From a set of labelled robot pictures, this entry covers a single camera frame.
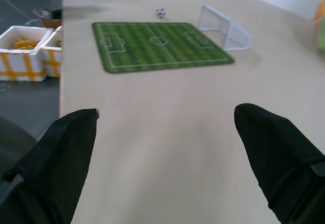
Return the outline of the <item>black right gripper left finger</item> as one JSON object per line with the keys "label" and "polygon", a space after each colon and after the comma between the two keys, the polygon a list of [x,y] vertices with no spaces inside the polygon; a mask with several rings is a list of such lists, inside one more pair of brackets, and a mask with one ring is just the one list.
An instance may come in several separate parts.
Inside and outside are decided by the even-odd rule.
{"label": "black right gripper left finger", "polygon": [[0,117],[0,224],[71,224],[99,117],[98,109],[69,113],[39,140]]}

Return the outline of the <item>yellow pieces in foam box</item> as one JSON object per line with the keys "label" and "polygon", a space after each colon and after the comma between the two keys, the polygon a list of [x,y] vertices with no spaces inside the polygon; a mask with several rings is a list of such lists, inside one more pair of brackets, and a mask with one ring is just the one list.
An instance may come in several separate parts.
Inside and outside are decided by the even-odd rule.
{"label": "yellow pieces in foam box", "polygon": [[33,50],[40,40],[21,38],[17,39],[13,44],[13,49]]}

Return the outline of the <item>green soccer field mat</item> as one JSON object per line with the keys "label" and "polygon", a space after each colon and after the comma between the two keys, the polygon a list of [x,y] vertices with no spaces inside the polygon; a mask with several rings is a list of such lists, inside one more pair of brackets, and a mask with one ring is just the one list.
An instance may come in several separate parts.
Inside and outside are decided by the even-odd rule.
{"label": "green soccer field mat", "polygon": [[189,23],[94,22],[91,27],[103,69],[112,74],[235,62]]}

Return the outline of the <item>white foam box yellow tape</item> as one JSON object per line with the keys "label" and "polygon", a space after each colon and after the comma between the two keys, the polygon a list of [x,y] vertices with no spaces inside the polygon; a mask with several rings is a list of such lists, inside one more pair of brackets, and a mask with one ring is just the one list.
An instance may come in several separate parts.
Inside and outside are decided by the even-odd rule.
{"label": "white foam box yellow tape", "polygon": [[59,78],[62,62],[62,26],[54,30],[41,46],[41,60],[48,77]]}
{"label": "white foam box yellow tape", "polygon": [[[53,29],[29,26],[11,26],[0,35],[0,81],[41,82],[46,70],[41,60],[41,46]],[[40,40],[33,50],[13,49],[17,39]]]}

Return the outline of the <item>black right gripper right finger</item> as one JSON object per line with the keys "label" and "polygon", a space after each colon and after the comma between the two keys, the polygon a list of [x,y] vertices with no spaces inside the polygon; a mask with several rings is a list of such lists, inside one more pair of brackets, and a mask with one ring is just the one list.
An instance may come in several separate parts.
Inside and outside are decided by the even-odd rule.
{"label": "black right gripper right finger", "polygon": [[243,103],[234,122],[268,207],[281,224],[325,224],[325,154],[287,118]]}

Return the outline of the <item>orange green round object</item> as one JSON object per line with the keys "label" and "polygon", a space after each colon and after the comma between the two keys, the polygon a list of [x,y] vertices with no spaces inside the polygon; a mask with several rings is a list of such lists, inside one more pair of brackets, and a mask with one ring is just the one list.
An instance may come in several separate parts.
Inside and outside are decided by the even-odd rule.
{"label": "orange green round object", "polygon": [[318,49],[325,52],[325,0],[321,0],[313,17],[314,35]]}

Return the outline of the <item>brown bowl with items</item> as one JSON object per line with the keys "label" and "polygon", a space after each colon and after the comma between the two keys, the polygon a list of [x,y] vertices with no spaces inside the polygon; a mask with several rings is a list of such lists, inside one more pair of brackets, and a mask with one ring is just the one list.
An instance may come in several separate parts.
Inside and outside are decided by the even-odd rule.
{"label": "brown bowl with items", "polygon": [[37,16],[41,24],[46,28],[56,29],[62,26],[62,9],[34,9],[33,13]]}

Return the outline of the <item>white mini soccer goal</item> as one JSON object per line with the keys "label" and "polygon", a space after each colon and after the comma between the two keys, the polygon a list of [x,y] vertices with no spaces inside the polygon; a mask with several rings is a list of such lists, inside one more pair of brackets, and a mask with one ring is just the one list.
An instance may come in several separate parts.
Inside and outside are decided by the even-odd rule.
{"label": "white mini soccer goal", "polygon": [[225,51],[246,50],[251,45],[252,37],[249,32],[210,5],[202,6],[198,29],[221,34]]}

